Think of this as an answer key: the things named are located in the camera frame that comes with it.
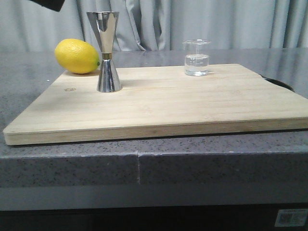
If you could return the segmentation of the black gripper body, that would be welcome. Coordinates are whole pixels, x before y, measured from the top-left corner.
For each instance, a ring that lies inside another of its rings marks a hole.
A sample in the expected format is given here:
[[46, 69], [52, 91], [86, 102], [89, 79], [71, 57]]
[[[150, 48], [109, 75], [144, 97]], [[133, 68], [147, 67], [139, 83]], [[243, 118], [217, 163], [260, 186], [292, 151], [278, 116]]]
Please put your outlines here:
[[30, 1], [55, 12], [59, 12], [62, 9], [62, 6], [65, 2], [65, 0], [30, 0]]

